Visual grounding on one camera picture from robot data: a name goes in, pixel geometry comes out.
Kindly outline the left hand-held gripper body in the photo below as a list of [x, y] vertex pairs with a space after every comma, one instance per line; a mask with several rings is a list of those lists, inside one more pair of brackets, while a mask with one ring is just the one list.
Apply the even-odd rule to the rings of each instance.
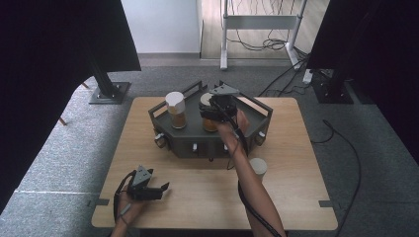
[[139, 166], [136, 169], [133, 178], [129, 181], [127, 187], [127, 193], [134, 200], [155, 200], [153, 199], [152, 194], [154, 192], [159, 192], [160, 188], [150, 188], [148, 186], [152, 173], [152, 169], [146, 169], [143, 166]]

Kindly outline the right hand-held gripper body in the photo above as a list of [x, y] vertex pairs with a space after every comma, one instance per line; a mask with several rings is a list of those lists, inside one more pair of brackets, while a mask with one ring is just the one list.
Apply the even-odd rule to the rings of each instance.
[[234, 101], [239, 91], [227, 84], [222, 84], [209, 91], [211, 97], [211, 119], [216, 121], [230, 121], [237, 115], [237, 106]]

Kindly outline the white-lidded spice jar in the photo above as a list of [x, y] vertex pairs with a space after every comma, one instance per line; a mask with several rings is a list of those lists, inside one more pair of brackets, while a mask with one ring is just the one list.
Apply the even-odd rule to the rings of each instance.
[[166, 95], [165, 102], [172, 126], [177, 129], [185, 127], [187, 120], [184, 95], [181, 92], [170, 92]]
[[268, 170], [266, 161], [262, 158], [252, 158], [249, 163], [259, 180], [263, 181], [263, 178]]
[[[200, 102], [199, 102], [199, 107], [203, 107], [203, 106], [210, 106], [210, 98], [212, 97], [212, 94], [210, 93], [205, 93], [201, 96], [200, 98]], [[203, 121], [203, 129], [205, 131], [208, 132], [216, 132], [217, 128], [216, 126], [212, 123], [212, 121], [208, 118], [202, 118]]]

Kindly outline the black corner shelf rack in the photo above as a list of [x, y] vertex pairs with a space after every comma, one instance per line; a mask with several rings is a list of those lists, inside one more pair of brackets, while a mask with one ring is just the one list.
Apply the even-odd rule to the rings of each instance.
[[[225, 83], [220, 81], [212, 89], [222, 84]], [[182, 91], [187, 124], [181, 129], [172, 126], [165, 101], [148, 111], [156, 134], [154, 140], [158, 147], [167, 147], [179, 158], [209, 158], [212, 161], [214, 158], [228, 156], [227, 147], [222, 143], [218, 133], [203, 129], [199, 102], [201, 96], [212, 89], [199, 81]], [[245, 140], [244, 147], [250, 153], [256, 146], [261, 146], [265, 142], [273, 110], [240, 91], [235, 95], [234, 101], [237, 110], [243, 111], [251, 122], [242, 136]]]

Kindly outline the person's left hand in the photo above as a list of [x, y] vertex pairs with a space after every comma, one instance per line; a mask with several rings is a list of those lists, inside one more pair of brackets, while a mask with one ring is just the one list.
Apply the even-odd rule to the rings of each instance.
[[139, 218], [142, 210], [146, 206], [146, 202], [144, 200], [132, 199], [125, 191], [120, 193], [119, 198], [116, 225], [123, 223], [119, 220], [119, 217], [123, 216], [128, 226], [130, 226]]

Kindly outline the black metal stand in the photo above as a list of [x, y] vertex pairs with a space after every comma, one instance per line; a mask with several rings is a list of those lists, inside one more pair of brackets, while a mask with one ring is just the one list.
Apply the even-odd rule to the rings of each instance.
[[311, 86], [320, 104], [352, 104], [345, 79], [333, 69], [312, 69]]
[[120, 105], [130, 86], [129, 82], [112, 82], [108, 73], [104, 71], [95, 58], [90, 60], [93, 76], [98, 84], [92, 94], [90, 105]]

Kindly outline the black curtain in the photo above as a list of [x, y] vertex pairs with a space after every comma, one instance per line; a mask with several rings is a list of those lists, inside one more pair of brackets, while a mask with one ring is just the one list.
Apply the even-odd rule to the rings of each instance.
[[0, 0], [0, 214], [92, 58], [139, 70], [122, 0]]
[[330, 0], [307, 67], [353, 78], [419, 164], [419, 0]]

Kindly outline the white metal stand frame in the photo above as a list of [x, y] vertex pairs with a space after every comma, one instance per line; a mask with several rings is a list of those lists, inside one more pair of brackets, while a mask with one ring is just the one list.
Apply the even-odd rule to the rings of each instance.
[[230, 15], [228, 0], [221, 0], [222, 38], [220, 51], [220, 69], [227, 69], [227, 31], [228, 30], [290, 30], [291, 36], [285, 43], [288, 57], [294, 70], [299, 70], [302, 63], [297, 59], [294, 43], [303, 18], [307, 0], [302, 0], [296, 15]]

